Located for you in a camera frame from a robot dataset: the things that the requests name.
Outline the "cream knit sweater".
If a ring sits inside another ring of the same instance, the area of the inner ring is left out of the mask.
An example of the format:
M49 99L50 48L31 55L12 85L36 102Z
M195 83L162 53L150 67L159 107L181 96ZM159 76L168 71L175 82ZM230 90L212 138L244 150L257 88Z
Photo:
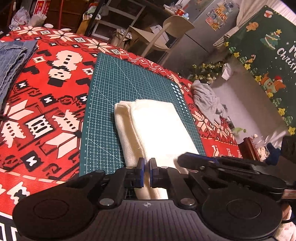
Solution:
M149 99L120 101L114 106L114 119L126 166L136 167L139 158L145 159L144 187L135 189L137 198L167 199L165 189L150 186L149 160L187 174L178 157L198 153L174 105Z

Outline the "grey crumpled garment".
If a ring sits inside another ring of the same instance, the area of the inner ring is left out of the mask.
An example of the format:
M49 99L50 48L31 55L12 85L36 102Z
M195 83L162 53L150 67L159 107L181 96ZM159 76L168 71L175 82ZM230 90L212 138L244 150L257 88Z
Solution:
M220 125L221 118L227 117L227 108L208 84L195 80L191 85L191 93L194 104L211 124Z

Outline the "green cutting mat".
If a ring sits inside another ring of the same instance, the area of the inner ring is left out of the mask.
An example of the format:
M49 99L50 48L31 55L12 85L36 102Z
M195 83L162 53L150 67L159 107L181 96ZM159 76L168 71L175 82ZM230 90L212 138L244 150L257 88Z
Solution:
M114 105L121 100L152 99L171 102L199 154L204 155L181 87L128 61L99 53L87 96L80 147L80 175L95 170L114 173L125 165L114 120Z

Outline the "red patterned Christmas blanket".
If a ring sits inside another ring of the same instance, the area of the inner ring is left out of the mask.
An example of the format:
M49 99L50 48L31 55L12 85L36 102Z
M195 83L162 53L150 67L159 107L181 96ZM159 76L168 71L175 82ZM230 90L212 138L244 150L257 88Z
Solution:
M110 44L45 27L22 26L1 41L37 40L38 49L14 82L1 113L1 216L20 195L66 181L79 171L78 132L98 53L106 53L177 83L208 156L240 157L225 120L210 124L194 106L189 80Z

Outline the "small decorated Christmas tree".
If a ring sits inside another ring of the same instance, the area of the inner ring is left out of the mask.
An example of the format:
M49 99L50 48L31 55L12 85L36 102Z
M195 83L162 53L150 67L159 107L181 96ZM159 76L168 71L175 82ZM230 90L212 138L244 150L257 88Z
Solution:
M212 84L222 73L224 64L224 61L202 63L201 65L193 64L190 70L189 80L192 82L199 80L201 83Z

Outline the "green Christmas banner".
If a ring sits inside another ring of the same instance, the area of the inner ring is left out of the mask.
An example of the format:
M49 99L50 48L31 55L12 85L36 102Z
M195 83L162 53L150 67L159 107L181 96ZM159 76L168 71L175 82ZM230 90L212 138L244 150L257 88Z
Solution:
M251 73L295 135L295 25L263 6L224 44Z

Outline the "grey refrigerator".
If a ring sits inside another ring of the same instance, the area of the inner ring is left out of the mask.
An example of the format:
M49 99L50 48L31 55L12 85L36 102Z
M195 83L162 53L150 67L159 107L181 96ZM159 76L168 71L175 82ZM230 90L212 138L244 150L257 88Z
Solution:
M163 66L183 76L214 51L214 43L236 26L241 1L188 1L184 11L194 28L173 45Z

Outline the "beige plastic chair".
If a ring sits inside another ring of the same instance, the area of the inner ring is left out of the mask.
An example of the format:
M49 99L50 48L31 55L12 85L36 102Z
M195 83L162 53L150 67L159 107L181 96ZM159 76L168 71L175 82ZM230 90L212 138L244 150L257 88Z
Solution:
M194 28L195 26L183 16L172 15L164 20L163 27L157 34L129 26L116 46L120 47L129 32L135 33L144 43L147 44L140 56L145 58L151 49L165 52L165 57L163 57L158 63L159 65L164 65L175 46L169 48L164 41L159 40L161 35L166 32L176 38L178 43L186 32Z

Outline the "white shelf unit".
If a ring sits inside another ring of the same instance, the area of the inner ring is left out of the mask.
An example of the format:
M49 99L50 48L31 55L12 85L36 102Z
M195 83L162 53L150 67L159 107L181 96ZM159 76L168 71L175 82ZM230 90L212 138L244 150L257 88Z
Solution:
M99 10L100 17L92 28L91 36L108 42L117 29L133 26L144 9L145 5L138 1L107 1Z

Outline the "dark wooden desk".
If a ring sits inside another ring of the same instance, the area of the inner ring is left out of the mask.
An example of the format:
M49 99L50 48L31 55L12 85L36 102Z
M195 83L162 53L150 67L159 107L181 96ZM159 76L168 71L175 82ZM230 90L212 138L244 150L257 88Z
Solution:
M117 28L129 26L146 28L162 24L169 17L165 5L172 6L176 1L98 1L93 16L85 30L85 36L110 39Z

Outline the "folded blue denim jeans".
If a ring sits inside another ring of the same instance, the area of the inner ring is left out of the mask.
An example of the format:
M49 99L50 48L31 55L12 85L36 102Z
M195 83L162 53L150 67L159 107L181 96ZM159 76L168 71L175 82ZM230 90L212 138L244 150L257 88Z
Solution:
M1 107L24 66L37 49L37 40L1 42Z

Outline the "dark wooden drawer cabinet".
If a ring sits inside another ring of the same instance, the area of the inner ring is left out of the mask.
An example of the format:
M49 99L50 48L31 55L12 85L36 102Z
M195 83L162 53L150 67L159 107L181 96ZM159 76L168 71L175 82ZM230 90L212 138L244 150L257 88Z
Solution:
M45 23L53 25L56 30L68 28L75 33L90 3L83 0L51 1Z

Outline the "red gift box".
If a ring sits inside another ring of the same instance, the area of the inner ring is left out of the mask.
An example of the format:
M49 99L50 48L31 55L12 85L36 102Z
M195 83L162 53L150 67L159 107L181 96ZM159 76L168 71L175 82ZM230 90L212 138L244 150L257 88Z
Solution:
M35 7L34 7L34 11L33 14L43 14L43 15L47 15L49 7L50 7L50 0L37 0Z

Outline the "white printed plastic bag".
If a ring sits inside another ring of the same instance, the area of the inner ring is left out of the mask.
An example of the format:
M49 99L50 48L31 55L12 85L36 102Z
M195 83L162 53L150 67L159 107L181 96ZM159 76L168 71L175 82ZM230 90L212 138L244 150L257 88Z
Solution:
M30 19L29 12L22 6L13 16L9 29L14 30L20 25L26 25Z

